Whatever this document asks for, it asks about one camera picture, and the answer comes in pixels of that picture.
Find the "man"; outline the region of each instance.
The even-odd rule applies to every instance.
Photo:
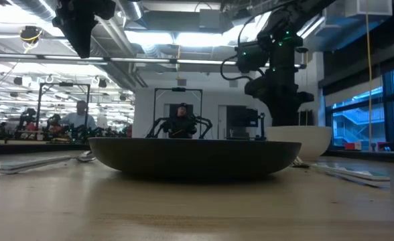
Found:
[[[175,116],[169,117],[166,121],[169,138],[173,139],[192,139],[196,134],[196,123],[188,116],[188,105],[181,103]]]
[[[58,121],[59,124],[74,125],[74,128],[80,127],[85,123],[85,114],[87,110],[87,103],[80,100],[76,103],[76,113],[69,113],[64,118]],[[96,123],[92,116],[88,115],[87,127],[95,130]]]

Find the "yellow cable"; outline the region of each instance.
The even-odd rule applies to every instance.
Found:
[[[23,41],[32,41],[32,40],[35,40],[35,39],[37,39],[37,38],[39,38],[41,36],[42,30],[37,34],[37,36],[31,37],[31,38],[28,38],[28,39],[22,38],[21,37],[21,33],[22,33],[22,31],[20,31],[20,38],[21,38],[21,40],[23,40]]]
[[[371,142],[372,142],[372,104],[371,104],[371,90],[372,87],[372,80],[373,80],[373,71],[371,68],[371,46],[370,46],[370,27],[369,27],[369,0],[367,0],[367,9],[365,10],[365,25],[367,27],[367,58],[369,61],[369,87],[370,87],[370,96],[369,96],[369,151],[371,151]]]

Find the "cable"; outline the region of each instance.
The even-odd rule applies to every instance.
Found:
[[[270,12],[270,11],[274,11],[274,10],[280,8],[280,7],[289,5],[289,4],[293,3],[293,2],[296,2],[296,0],[290,0],[290,1],[287,1],[287,2],[285,2],[285,3],[280,3],[280,4],[276,5],[275,7],[272,7],[272,8],[270,8],[270,9],[267,9],[267,10],[264,11],[262,14],[268,13],[268,12]],[[243,30],[245,29],[246,25],[248,25],[250,22],[252,22],[252,20],[254,20],[255,17],[256,17],[256,16],[251,17],[248,21],[246,21],[245,24],[243,24],[242,30],[240,30],[239,36],[238,36],[238,38],[237,38],[237,45],[238,45],[238,46],[240,45],[240,37],[242,36]]]
[[[197,11],[197,7],[201,4],[201,3],[204,3],[204,4],[206,4],[211,10],[212,10],[212,7],[209,5],[209,3],[207,3],[207,2],[205,2],[205,1],[199,1],[198,3],[197,3],[197,6],[196,6],[196,8],[194,9],[194,12],[196,12]]]
[[[265,75],[264,71],[262,71],[262,70],[260,70],[260,69],[258,69],[258,73],[260,73],[261,76],[264,76],[264,75]]]
[[[365,13],[365,25],[367,27],[367,58],[369,61],[369,87],[370,87],[370,95],[369,95],[369,151],[371,151],[371,141],[372,141],[372,124],[371,124],[371,117],[373,114],[373,109],[372,109],[372,102],[371,102],[371,90],[373,89],[372,87],[372,80],[373,80],[373,70],[372,70],[372,64],[371,64],[371,45],[370,45],[370,27],[369,27],[369,0],[367,0],[367,10]]]
[[[22,32],[22,30],[20,31],[20,38],[21,38],[21,40],[23,40],[23,41],[32,41],[32,43],[35,41],[35,39],[39,38],[41,36],[41,34],[42,34],[42,30],[41,30],[36,36],[26,39],[26,38],[21,37],[21,32]]]
[[[240,80],[240,79],[243,79],[243,78],[246,78],[246,79],[248,79],[249,81],[253,81],[253,79],[252,79],[251,77],[249,77],[249,76],[239,76],[239,77],[236,77],[236,78],[228,78],[228,77],[226,77],[226,76],[224,75],[223,69],[224,69],[224,64],[225,64],[225,62],[227,62],[227,61],[229,61],[229,60],[232,60],[232,59],[235,58],[235,57],[237,57],[237,55],[231,56],[231,57],[225,59],[225,60],[222,62],[221,67],[220,67],[221,76],[222,76],[225,80],[229,80],[229,81],[232,81],[232,80]]]

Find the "wooden table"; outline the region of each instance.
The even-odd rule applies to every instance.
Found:
[[[387,173],[392,188],[292,168],[258,183],[160,183],[70,162],[0,175],[0,240],[394,240],[394,164],[320,162]]]

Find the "white object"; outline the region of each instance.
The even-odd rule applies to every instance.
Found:
[[[389,187],[391,178],[372,171],[355,171],[345,167],[329,167],[327,165],[313,164],[311,168],[328,175],[345,178],[350,181],[365,183],[375,187]]]
[[[363,144],[360,141],[357,141],[355,144],[355,150],[361,151],[363,149]]]
[[[11,161],[7,163],[2,163],[0,168],[0,173],[2,174],[15,174],[20,171],[27,171],[29,169],[35,169],[38,167],[44,167],[47,165],[52,165],[60,163],[63,161],[69,161],[71,156],[54,157],[49,159],[39,159],[33,161]]]
[[[267,127],[265,131],[268,141],[301,143],[298,156],[303,161],[316,161],[330,145],[331,135],[330,127],[314,126]]]

